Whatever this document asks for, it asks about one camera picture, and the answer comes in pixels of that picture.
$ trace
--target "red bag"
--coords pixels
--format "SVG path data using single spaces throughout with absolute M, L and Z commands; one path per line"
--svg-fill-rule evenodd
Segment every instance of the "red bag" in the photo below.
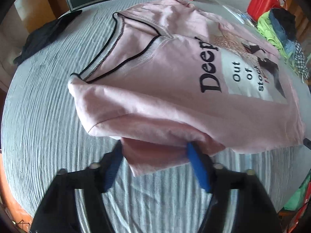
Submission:
M 280 0 L 251 0 L 247 13 L 257 22 L 258 18 L 272 8 L 281 8 Z

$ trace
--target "pile of clothes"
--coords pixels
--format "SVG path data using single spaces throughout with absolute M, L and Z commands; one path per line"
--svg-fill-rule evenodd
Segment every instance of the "pile of clothes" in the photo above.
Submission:
M 309 78 L 305 57 L 296 39 L 294 15 L 283 8 L 271 9 L 258 19 L 257 29 L 279 50 L 286 63 L 303 81 Z

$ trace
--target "orange floor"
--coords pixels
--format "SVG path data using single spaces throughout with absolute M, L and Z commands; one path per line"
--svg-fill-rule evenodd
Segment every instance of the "orange floor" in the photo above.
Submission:
M 32 217 L 18 204 L 11 194 L 9 184 L 7 182 L 7 177 L 4 172 L 4 166 L 2 161 L 2 154 L 0 153 L 0 191 L 3 197 L 3 202 L 10 210 L 13 220 L 16 223 L 19 223 L 21 220 L 24 220 L 25 223 L 32 223 Z M 20 228 L 29 231 L 28 225 L 24 224 L 18 225 Z

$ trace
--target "bed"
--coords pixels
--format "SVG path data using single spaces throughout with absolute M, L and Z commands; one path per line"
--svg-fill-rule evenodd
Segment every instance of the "bed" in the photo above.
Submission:
M 112 150 L 116 141 L 91 137 L 77 117 L 67 82 L 100 51 L 113 30 L 111 14 L 152 0 L 113 0 L 83 9 L 59 39 L 23 62 L 13 78 L 2 121 L 3 163 L 13 196 L 32 216 L 61 168 L 84 169 Z M 239 21 L 215 1 L 193 2 L 204 11 Z M 300 99 L 311 137 L 308 87 L 286 68 Z M 253 155 L 226 149 L 213 157 L 235 171 L 254 169 L 276 210 L 298 189 L 311 168 L 311 151 L 288 147 Z M 83 232 L 89 232 L 82 194 L 76 191 Z M 134 178 L 123 160 L 116 181 L 103 200 L 116 232 L 196 232 L 211 195 L 195 179 L 190 165 Z M 232 191 L 225 232 L 234 220 L 237 193 Z

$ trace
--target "green cloth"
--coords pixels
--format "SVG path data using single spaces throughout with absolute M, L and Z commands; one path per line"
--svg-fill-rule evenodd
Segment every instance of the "green cloth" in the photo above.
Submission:
M 288 60 L 291 56 L 291 53 L 290 55 L 286 54 L 284 47 L 282 46 L 281 42 L 277 38 L 275 31 L 273 29 L 273 26 L 269 19 L 269 13 L 270 11 L 263 13 L 260 16 L 260 18 L 258 19 L 258 23 L 257 23 L 257 30 L 261 35 L 263 35 L 268 40 L 270 44 L 272 44 L 279 50 L 280 54 L 285 58 L 285 60 Z
M 284 208 L 286 210 L 295 211 L 299 209 L 304 202 L 304 196 L 307 191 L 308 184 L 311 179 L 311 172 L 308 174 L 300 188 L 294 193 L 294 195 L 289 199 L 289 201 L 285 204 Z

